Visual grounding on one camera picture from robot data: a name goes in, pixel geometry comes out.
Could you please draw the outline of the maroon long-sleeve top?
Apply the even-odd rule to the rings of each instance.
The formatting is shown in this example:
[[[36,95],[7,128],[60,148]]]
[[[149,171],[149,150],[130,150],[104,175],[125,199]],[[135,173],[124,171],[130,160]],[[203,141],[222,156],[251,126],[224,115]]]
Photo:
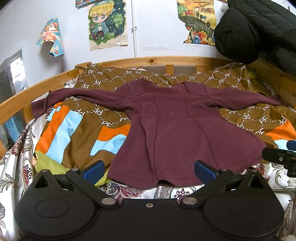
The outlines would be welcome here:
[[[122,111],[131,120],[128,134],[119,136],[122,146],[108,178],[139,189],[153,188],[161,180],[180,187],[199,185],[194,173],[198,160],[235,173],[261,162],[265,143],[225,120],[219,108],[278,105],[261,94],[231,87],[217,89],[189,81],[159,87],[138,79],[115,91],[56,90],[32,103],[34,117],[70,96]]]

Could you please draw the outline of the brown patterned PF blanket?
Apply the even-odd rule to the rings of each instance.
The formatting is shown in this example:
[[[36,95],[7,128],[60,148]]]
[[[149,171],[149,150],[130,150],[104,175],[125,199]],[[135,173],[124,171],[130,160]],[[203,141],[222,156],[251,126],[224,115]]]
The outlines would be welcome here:
[[[265,147],[286,149],[287,141],[295,140],[295,112],[282,106],[263,85],[255,86],[255,73],[242,64],[180,75],[103,68],[94,64],[78,77],[73,88],[115,91],[138,79],[159,87],[189,81],[217,89],[231,87],[261,94],[277,101],[278,105],[258,103],[240,110],[219,108],[219,113],[229,123],[258,136]],[[83,170],[101,160],[108,178],[111,163],[122,146],[119,136],[127,135],[132,123],[124,112],[70,96],[50,106],[43,114],[47,121],[35,147],[37,172],[48,169],[53,174],[65,174],[71,168]]]

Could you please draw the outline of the floral satin bed sheet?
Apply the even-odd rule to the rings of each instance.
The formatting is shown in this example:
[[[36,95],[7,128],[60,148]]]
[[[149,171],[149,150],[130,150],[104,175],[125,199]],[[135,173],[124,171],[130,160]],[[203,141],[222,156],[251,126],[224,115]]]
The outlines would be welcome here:
[[[33,156],[37,140],[41,135],[47,117],[31,121],[16,140],[13,147],[1,158],[1,240],[19,240],[20,234],[14,221],[14,209],[22,195],[36,176],[37,159]],[[283,226],[280,228],[282,240],[295,240],[295,178],[289,178],[282,165],[259,163],[251,166],[257,169],[275,192],[285,211]],[[117,200],[176,199],[199,189],[199,186],[174,187],[159,184],[152,189],[137,189],[108,179],[100,179],[97,187]]]

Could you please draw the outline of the black puffer jacket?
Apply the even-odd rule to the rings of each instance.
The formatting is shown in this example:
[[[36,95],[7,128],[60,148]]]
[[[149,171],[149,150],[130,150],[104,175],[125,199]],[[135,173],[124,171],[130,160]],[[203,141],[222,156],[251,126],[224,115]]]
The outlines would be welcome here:
[[[214,39],[228,59],[251,64],[264,58],[295,75],[295,15],[274,1],[228,1]]]

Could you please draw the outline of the curled anime girl poster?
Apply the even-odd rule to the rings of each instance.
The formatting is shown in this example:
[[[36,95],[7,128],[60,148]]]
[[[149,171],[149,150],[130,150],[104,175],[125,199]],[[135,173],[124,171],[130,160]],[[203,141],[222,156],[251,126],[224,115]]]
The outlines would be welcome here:
[[[54,57],[64,55],[58,18],[51,18],[47,21],[39,35],[39,39],[37,40],[36,44],[38,46],[42,46],[47,42],[53,44],[49,51],[50,55]]]

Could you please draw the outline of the anime boy poster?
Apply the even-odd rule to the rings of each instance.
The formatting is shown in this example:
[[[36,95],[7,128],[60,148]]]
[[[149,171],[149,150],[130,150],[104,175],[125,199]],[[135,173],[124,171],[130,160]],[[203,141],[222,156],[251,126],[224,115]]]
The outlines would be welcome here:
[[[125,1],[98,1],[88,6],[90,51],[127,46]]]

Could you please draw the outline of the colourful landscape poster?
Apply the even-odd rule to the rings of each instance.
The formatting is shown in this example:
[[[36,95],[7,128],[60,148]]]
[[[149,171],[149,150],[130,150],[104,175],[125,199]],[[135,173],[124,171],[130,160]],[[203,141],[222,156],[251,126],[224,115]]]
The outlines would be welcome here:
[[[188,44],[215,46],[214,30],[217,25],[213,1],[177,1],[178,17],[189,31]]]

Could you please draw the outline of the top edge cartoon poster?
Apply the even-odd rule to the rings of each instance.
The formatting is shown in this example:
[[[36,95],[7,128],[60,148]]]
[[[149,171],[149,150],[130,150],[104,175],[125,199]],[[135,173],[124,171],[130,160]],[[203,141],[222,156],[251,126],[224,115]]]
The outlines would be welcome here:
[[[89,4],[97,3],[98,1],[100,1],[100,0],[76,0],[75,7],[81,8],[81,7],[87,6]]]

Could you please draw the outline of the wooden bed frame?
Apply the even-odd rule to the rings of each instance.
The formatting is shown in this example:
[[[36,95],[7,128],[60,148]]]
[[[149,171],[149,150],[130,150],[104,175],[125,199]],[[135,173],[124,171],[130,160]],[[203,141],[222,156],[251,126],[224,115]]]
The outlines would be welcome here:
[[[165,66],[166,73],[172,75],[174,66],[194,66],[196,72],[199,73],[211,71],[228,63],[228,60],[210,57],[159,56],[112,60],[99,63],[99,66],[125,69]],[[91,65],[91,62],[77,64],[74,69],[43,80],[5,100],[1,103],[1,123],[6,122],[19,111],[22,112],[25,122],[29,123],[34,118],[31,103],[35,99],[43,94],[63,88],[67,81],[78,77]],[[282,101],[288,104],[292,111],[295,111],[295,76],[284,73],[270,63],[263,63],[260,59],[250,64],[249,67],[253,68],[263,80],[267,81],[275,93],[280,95]]]

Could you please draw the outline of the grey window frame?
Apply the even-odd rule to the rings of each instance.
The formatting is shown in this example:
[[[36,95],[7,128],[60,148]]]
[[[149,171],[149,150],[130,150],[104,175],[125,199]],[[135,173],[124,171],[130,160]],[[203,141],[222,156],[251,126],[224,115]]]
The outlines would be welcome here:
[[[1,102],[28,88],[22,51],[19,50],[1,64]],[[4,122],[4,129],[9,144],[15,143],[26,126],[21,111]]]

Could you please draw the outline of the white wall conduit pipe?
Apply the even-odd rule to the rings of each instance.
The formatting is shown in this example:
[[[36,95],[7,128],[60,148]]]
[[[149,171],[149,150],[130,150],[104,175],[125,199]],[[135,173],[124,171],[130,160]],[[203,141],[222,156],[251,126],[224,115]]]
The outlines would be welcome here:
[[[131,8],[132,8],[132,34],[133,34],[133,50],[134,50],[134,57],[138,57],[138,50],[137,50],[137,25],[135,21],[135,8],[133,0],[130,1]]]

